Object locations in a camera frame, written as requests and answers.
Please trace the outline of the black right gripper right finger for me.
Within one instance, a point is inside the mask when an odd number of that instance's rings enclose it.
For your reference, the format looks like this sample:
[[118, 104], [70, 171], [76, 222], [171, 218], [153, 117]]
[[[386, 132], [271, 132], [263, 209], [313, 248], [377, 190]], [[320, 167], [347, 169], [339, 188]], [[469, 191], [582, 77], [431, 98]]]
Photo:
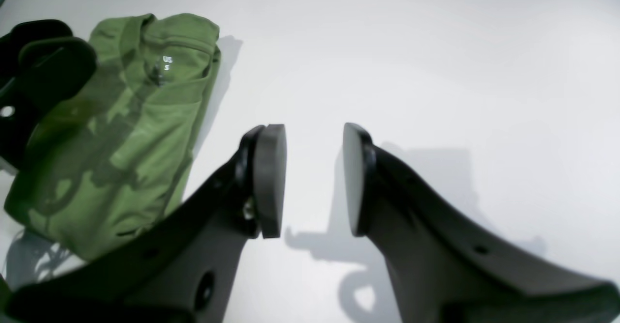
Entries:
[[382, 254], [404, 323], [611, 323], [618, 287], [510, 244], [441, 197], [412, 167], [345, 123], [352, 235]]

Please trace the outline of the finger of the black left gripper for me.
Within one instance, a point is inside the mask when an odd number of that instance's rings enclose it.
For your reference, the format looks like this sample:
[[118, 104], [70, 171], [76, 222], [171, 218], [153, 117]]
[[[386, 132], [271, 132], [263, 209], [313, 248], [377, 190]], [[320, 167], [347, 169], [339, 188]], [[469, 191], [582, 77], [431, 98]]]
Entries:
[[17, 61], [17, 92], [40, 115], [75, 96], [97, 69], [95, 50], [76, 37], [31, 41]]
[[16, 25], [1, 39], [1, 166], [17, 169], [37, 123], [58, 96], [44, 80], [48, 72], [38, 66], [73, 38], [60, 20], [27, 21]]

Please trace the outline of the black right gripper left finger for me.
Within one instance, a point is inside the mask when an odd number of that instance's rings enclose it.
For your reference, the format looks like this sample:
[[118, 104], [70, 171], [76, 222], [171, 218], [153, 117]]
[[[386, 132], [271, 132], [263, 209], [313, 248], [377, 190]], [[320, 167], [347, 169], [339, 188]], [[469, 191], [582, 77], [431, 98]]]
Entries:
[[20, 323], [220, 323], [242, 250], [281, 235], [286, 129], [257, 126], [152, 230], [66, 275], [13, 293]]

